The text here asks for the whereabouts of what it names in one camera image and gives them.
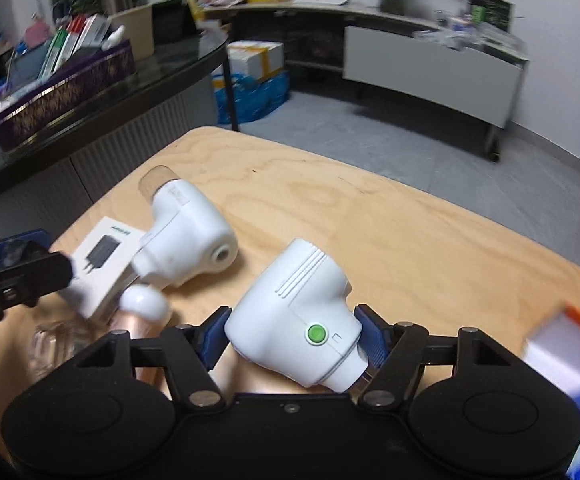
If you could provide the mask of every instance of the wood grain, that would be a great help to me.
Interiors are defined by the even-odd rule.
[[[353,286],[350,307],[368,303],[388,322],[410,320],[431,333],[477,326],[518,353],[542,319],[565,303],[580,308],[580,267],[501,225],[367,171],[211,127],[153,156],[54,248],[71,253],[103,216],[149,229],[150,206],[138,182],[158,165],[205,193],[240,245],[238,259],[222,274],[166,290],[176,311],[171,323],[198,324],[218,306],[234,306],[295,237],[315,243],[343,268]],[[25,355],[34,326],[66,313],[56,295],[35,309],[8,311],[0,324],[0,415],[28,384]],[[213,377],[228,393],[304,391],[231,348]]]

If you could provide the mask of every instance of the shelf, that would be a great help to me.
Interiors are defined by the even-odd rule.
[[[330,72],[336,72],[338,74],[343,74],[343,67],[342,66],[328,65],[325,63],[316,63],[313,61],[301,61],[299,59],[286,59],[286,65],[301,66],[303,68],[317,68],[318,70],[328,70]]]

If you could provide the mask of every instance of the white massage gun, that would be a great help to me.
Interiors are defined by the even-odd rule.
[[[306,388],[347,390],[368,367],[352,288],[334,260],[296,239],[249,288],[225,324],[234,349]]]
[[[152,201],[154,225],[141,238],[132,267],[157,288],[180,286],[194,276],[227,269],[237,256],[237,237],[216,207],[170,168],[157,166],[139,183]]]

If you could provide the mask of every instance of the blue plastic bag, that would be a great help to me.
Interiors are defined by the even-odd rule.
[[[263,83],[259,83],[249,76],[234,74],[232,88],[234,89],[237,119],[240,123],[249,123],[265,117],[288,100],[288,74],[281,72]],[[225,88],[215,90],[214,95],[219,110],[218,123],[229,124]]]

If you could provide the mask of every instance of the purple box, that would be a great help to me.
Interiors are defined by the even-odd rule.
[[[128,40],[75,62],[0,112],[0,148],[32,142],[43,127],[135,71]]]

